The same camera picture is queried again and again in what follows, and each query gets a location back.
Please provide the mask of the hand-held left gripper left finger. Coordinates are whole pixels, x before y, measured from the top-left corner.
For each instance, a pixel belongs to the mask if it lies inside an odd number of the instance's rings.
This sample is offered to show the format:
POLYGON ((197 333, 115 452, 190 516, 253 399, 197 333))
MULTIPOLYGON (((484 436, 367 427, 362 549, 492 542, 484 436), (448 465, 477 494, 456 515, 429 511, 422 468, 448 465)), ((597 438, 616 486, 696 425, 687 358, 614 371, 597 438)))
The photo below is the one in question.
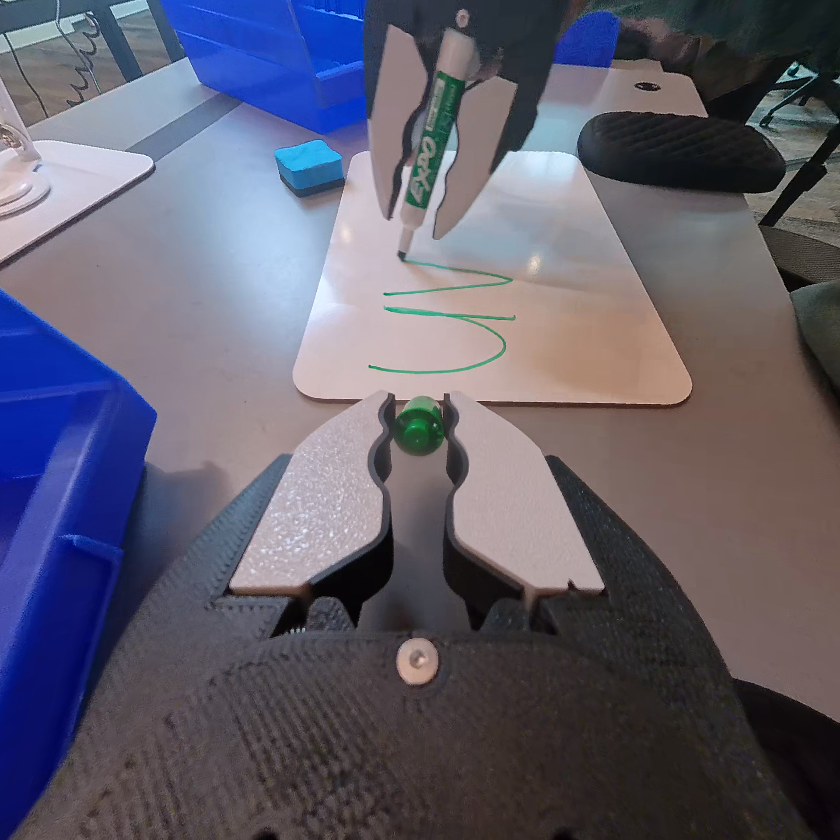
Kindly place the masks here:
POLYGON ((374 392, 296 447, 230 579, 232 595, 359 605, 388 582, 394 419, 394 395, 374 392))

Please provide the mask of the green sweatshirt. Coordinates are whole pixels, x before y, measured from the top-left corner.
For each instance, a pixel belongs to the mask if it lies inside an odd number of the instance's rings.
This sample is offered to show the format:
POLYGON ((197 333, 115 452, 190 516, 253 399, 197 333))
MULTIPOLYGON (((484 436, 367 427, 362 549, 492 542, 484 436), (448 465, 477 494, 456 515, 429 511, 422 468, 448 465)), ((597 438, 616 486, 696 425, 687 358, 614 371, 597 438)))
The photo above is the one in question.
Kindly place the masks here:
POLYGON ((827 280, 791 291, 801 336, 839 393, 839 282, 827 280))

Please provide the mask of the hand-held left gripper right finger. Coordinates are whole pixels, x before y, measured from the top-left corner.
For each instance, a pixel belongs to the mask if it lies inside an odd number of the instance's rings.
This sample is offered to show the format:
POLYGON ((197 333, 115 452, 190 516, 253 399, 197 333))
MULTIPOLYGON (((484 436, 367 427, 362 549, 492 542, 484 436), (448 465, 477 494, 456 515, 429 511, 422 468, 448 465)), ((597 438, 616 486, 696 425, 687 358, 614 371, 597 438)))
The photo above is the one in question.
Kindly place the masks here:
POLYGON ((444 572, 473 607, 501 597, 534 607, 605 584, 555 478, 530 437, 467 394, 444 398, 447 472, 444 572))

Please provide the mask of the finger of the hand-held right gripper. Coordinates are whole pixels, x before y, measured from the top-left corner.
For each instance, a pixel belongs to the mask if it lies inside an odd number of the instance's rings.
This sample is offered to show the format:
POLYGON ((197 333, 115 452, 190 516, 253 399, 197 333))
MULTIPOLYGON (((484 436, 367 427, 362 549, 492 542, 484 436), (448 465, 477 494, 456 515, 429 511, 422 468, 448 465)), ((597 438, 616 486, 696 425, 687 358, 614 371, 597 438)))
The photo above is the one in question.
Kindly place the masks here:
POLYGON ((368 33, 369 142, 375 193, 382 215, 394 217, 403 188, 403 168, 415 151, 415 124, 427 107, 437 69, 439 42, 419 45, 394 24, 368 33))
POLYGON ((463 94, 456 120, 456 154, 446 172, 434 239, 443 238, 457 225, 488 183, 517 90, 515 82, 493 77, 463 94))

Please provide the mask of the green dry-erase marker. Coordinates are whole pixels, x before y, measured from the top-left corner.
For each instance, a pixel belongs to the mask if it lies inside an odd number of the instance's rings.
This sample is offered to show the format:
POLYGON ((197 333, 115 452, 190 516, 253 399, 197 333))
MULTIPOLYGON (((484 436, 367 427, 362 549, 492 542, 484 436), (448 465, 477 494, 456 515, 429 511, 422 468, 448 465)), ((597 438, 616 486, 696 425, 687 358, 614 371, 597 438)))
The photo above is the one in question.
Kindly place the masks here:
POLYGON ((470 12, 459 9, 455 26, 445 30, 437 55, 423 130, 402 206, 402 232, 397 248, 401 261, 405 261, 414 234, 427 214, 466 81, 476 68, 478 52, 475 40, 467 35, 469 21, 470 12))

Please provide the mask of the blue plastic bin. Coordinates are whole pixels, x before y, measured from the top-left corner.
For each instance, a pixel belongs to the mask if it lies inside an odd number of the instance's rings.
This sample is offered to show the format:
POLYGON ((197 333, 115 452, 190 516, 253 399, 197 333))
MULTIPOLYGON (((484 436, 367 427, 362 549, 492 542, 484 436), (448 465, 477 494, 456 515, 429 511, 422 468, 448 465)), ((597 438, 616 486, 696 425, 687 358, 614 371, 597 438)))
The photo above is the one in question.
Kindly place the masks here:
POLYGON ((621 18, 603 10, 579 17, 555 47, 553 63, 609 68, 621 30, 621 18))
POLYGON ((365 1, 163 1, 204 86, 317 134, 365 121, 365 1))
POLYGON ((63 760, 156 412, 1 294, 1 835, 63 760))

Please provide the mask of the blue whiteboard eraser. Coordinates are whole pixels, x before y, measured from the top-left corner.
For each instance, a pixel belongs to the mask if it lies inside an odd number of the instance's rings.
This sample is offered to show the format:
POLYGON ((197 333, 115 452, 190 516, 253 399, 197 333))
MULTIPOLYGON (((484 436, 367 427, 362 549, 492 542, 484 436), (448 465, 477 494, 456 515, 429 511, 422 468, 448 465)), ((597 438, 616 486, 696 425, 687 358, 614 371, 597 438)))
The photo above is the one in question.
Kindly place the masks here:
POLYGON ((296 197, 309 197, 345 184, 343 159, 323 140, 277 149, 274 152, 280 179, 296 197))

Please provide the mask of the white whiteboard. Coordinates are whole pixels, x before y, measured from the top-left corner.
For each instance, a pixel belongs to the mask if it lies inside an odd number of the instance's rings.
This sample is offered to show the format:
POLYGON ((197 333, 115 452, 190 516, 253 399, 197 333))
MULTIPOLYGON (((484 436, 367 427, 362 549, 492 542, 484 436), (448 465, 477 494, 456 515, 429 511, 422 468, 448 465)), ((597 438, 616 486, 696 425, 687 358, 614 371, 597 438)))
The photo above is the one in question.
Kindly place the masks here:
POLYGON ((314 400, 463 392, 480 403, 672 406, 690 375, 578 159, 507 157, 405 261, 371 155, 351 161, 293 367, 314 400))

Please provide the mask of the green marker cap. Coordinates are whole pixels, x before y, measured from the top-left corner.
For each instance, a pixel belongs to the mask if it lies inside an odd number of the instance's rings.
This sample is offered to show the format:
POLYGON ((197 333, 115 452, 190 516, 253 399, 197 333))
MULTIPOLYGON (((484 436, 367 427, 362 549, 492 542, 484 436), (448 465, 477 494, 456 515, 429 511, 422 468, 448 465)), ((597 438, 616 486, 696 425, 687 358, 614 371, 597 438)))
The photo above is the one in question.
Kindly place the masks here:
POLYGON ((431 396, 416 396, 396 415, 392 430, 394 442, 403 453, 431 455, 445 440, 442 408, 431 396))

